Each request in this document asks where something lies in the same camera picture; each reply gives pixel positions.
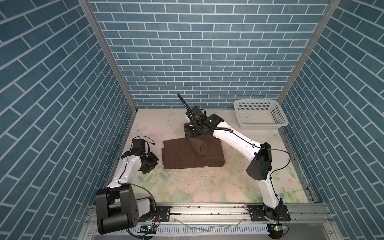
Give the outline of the brown trousers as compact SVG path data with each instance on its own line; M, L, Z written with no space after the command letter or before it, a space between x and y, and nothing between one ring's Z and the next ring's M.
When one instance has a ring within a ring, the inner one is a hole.
M213 136L164 141L162 160L166 170L219 168L226 163L221 140Z

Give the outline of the white plastic basket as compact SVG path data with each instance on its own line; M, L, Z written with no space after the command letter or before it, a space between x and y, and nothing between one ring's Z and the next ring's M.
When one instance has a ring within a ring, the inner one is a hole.
M275 100L247 99L234 101L241 130L278 130L289 121Z

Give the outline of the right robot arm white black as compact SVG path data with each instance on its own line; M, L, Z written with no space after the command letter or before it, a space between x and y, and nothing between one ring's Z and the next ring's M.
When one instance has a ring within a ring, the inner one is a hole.
M244 155L250 162L246 172L257 181L262 194L264 216L271 221L289 221L291 217L288 208L273 186L272 151L274 149L271 145L247 138L215 114L207 116L206 111L199 107L190 108L188 105L185 107L186 118L189 120L184 126L186 137L213 136Z

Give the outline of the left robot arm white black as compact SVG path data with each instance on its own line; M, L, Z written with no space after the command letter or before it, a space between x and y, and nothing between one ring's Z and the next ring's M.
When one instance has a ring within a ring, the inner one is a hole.
M114 177L96 193L97 226L101 235L134 228L139 221L155 223L159 217L153 196L137 199L133 182L143 166L137 151L122 155Z

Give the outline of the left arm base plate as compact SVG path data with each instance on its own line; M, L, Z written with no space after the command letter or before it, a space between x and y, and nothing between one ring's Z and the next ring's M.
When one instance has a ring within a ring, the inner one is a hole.
M157 206L153 208L153 214L150 217L150 222L169 222L171 215L171 206Z

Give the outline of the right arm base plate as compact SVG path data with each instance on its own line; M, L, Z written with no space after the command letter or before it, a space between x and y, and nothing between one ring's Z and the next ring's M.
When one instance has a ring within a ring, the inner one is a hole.
M250 214L252 222L291 221L291 216L289 214L287 206L285 205L277 206L275 209L264 205L247 205L246 209Z

